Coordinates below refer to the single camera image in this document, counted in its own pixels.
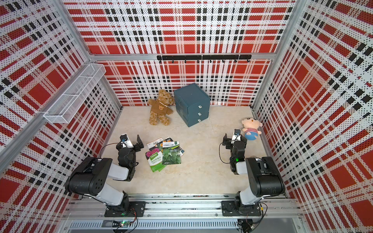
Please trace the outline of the orange flower seed bag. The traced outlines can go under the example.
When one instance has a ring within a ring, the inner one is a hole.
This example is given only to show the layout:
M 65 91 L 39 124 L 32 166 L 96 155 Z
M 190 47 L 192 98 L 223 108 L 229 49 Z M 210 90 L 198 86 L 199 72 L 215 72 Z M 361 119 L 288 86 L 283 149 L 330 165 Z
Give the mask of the orange flower seed bag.
M 153 140 L 153 141 L 147 143 L 147 147 L 149 149 L 157 148 L 160 145 L 160 143 L 162 143 L 162 142 L 163 142 L 163 138 L 158 138 L 156 140 Z

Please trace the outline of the pink flower green seed bag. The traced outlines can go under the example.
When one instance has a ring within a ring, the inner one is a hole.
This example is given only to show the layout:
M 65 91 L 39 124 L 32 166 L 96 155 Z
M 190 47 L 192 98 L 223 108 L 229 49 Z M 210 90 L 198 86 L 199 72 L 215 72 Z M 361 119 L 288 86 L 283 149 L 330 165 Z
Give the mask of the pink flower green seed bag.
M 166 165 L 163 165 L 163 154 L 159 148 L 153 148 L 145 154 L 152 172 L 162 171 Z

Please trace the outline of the dark green leaf seed bag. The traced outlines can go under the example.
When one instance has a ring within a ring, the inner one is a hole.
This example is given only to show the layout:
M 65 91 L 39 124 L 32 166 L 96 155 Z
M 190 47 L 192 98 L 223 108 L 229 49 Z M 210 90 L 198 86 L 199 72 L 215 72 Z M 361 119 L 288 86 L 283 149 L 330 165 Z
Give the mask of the dark green leaf seed bag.
M 162 164 L 178 165 L 181 164 L 181 148 L 179 141 L 163 141 L 162 143 Z

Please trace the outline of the orange fruit seed bag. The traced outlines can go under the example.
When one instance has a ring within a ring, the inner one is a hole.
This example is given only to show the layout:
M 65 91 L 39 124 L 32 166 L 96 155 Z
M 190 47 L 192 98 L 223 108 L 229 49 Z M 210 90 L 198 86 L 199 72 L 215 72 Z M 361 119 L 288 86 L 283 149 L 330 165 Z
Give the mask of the orange fruit seed bag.
M 164 141 L 173 141 L 173 139 L 171 137 L 167 137 Z M 180 149 L 180 156 L 183 156 L 185 153 L 185 150 L 182 149 L 181 147 L 179 149 Z

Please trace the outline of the teal drawer cabinet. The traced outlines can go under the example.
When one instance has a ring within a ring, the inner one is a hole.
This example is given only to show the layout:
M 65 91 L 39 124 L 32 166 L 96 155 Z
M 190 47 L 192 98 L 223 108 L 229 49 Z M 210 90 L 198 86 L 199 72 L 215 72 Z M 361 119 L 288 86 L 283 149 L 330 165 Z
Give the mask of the teal drawer cabinet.
M 209 117 L 210 97 L 192 83 L 174 91 L 176 110 L 188 127 Z

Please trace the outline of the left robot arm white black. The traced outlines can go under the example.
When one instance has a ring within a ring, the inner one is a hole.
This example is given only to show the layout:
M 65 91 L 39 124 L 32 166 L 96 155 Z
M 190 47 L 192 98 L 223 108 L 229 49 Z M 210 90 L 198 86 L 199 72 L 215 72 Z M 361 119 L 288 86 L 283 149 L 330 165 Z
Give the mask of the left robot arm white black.
M 137 136 L 137 143 L 133 144 L 127 134 L 120 136 L 116 144 L 118 164 L 111 158 L 87 157 L 72 172 L 65 183 L 66 191 L 82 196 L 88 196 L 104 203 L 109 211 L 115 214 L 128 213 L 132 210 L 128 194 L 118 191 L 106 183 L 108 178 L 130 182 L 136 172 L 136 153 L 144 148 L 144 144 Z

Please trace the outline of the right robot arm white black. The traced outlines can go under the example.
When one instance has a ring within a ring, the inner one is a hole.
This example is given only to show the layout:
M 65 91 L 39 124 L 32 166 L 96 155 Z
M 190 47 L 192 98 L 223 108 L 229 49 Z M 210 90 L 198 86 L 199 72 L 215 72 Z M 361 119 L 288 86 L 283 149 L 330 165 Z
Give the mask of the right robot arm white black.
M 254 213 L 261 200 L 285 193 L 284 182 L 271 157 L 245 157 L 247 139 L 244 136 L 234 133 L 228 138 L 225 135 L 221 144 L 230 150 L 230 170 L 235 175 L 246 174 L 249 180 L 249 187 L 239 191 L 234 202 L 222 202 L 223 208 L 239 215 Z

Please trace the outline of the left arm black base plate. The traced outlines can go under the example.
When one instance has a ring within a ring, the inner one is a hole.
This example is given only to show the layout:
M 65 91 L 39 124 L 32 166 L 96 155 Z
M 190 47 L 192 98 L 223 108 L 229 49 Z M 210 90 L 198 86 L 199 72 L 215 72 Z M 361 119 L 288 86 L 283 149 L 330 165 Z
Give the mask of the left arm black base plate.
M 106 206 L 105 217 L 143 217 L 146 202 L 125 201 L 118 206 Z

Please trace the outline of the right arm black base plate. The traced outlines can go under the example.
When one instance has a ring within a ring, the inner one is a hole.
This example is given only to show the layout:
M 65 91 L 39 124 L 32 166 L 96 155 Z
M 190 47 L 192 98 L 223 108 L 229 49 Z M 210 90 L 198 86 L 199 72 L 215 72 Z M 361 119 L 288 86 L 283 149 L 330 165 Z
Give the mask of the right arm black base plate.
M 259 204 L 242 205 L 235 201 L 222 201 L 221 210 L 223 216 L 261 216 Z

